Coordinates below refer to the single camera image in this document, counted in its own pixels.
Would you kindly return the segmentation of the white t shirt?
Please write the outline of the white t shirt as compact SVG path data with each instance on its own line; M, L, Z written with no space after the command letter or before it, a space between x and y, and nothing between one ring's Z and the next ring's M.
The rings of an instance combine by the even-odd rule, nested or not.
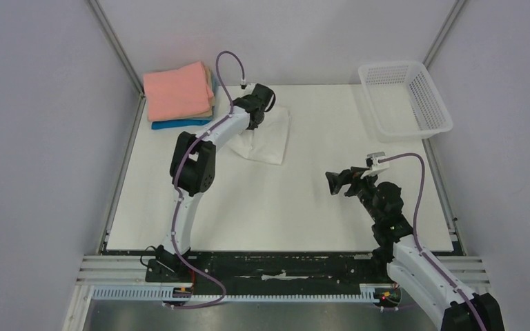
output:
M288 109L275 106L257 129L235 135L226 145L244 159L280 166L284 160L290 124Z

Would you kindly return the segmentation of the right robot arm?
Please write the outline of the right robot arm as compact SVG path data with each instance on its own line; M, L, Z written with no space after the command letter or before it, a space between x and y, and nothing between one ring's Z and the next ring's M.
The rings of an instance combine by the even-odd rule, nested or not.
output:
M356 197L373 220L378 247L372 252L371 273L379 281L392 280L421 307L439 330L503 330L498 301L478 294L447 269L413 235L403 215L402 189L378 183L370 168L352 167L326 172L329 191Z

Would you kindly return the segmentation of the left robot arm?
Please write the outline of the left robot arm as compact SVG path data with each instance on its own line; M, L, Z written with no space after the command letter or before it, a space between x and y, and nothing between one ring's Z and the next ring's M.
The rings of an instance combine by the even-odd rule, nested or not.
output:
M184 253L190 250L191 229L199 202L215 180L216 154L235 135L258 128L275 101L273 90L258 83L249 94L231 101L226 114L194 134L182 132L178 136L170 165L175 207L170 230L155 249L155 258L149 261L151 275L171 281L187 277L189 264Z

